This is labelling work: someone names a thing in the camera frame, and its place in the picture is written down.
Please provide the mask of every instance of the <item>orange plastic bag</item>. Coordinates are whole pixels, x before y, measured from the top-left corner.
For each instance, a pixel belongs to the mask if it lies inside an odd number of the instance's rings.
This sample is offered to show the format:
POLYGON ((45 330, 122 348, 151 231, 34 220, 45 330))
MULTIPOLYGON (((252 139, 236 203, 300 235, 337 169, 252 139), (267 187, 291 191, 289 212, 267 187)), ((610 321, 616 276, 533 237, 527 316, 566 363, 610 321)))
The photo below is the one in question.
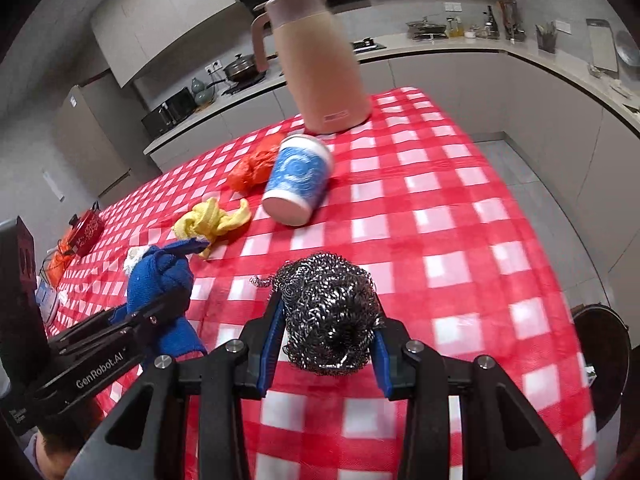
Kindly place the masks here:
POLYGON ((286 134, 266 136, 258 147, 240 159, 226 178, 229 187, 246 195, 256 184, 267 182, 286 134))
POLYGON ((62 240, 58 242, 58 250, 53 253, 53 257, 45 270, 49 285, 53 288, 58 288, 62 275, 76 256, 69 245, 69 238, 71 238, 72 233, 73 229, 69 229, 62 237, 62 240))

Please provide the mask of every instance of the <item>blue and white cup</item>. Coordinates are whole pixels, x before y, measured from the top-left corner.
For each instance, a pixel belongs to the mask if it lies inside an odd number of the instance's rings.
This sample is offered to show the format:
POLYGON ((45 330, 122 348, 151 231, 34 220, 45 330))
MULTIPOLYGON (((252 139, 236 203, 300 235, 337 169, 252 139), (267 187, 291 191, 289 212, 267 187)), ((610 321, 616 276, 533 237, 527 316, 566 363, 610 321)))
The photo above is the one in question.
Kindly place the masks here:
POLYGON ((334 156, 321 140, 303 134, 287 137, 262 196, 262 208, 281 224, 306 224, 333 171, 334 156))

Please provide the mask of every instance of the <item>yellow cloth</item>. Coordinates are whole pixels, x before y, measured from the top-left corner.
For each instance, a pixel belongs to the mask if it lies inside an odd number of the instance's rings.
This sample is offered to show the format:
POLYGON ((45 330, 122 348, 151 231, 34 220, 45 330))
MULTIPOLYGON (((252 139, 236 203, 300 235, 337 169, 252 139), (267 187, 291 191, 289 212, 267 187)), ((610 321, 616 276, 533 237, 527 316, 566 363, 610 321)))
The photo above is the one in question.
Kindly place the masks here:
POLYGON ((207 258, 213 242, 219 236, 246 224, 251 219, 249 203, 244 198, 240 200, 240 209, 228 214, 220 209, 217 198, 209 198, 206 202, 196 204, 191 211, 185 213, 172 227, 179 240, 204 236, 209 240, 209 247, 200 253, 207 258))

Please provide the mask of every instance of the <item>refrigerator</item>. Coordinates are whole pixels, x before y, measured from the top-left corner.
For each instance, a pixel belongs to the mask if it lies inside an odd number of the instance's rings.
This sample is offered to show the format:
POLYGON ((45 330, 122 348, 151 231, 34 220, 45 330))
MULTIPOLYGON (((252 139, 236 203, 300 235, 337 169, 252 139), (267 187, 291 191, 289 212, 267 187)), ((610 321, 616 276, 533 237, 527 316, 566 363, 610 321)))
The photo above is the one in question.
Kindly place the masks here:
POLYGON ((73 86, 56 114, 56 146, 102 208, 161 174, 143 153, 152 140, 141 122, 146 114, 111 70, 73 86))

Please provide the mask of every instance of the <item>kettle handle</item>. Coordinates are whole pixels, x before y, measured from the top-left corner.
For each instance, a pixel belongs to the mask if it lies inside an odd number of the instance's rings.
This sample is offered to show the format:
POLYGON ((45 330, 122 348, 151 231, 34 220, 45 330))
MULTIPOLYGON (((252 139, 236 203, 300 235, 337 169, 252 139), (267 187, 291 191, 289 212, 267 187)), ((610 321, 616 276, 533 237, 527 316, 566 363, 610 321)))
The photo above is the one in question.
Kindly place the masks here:
POLYGON ((255 66, 258 72, 266 72, 269 69, 269 61, 264 51, 264 26, 268 22, 269 15, 265 12, 251 24, 251 39, 254 43, 255 66))

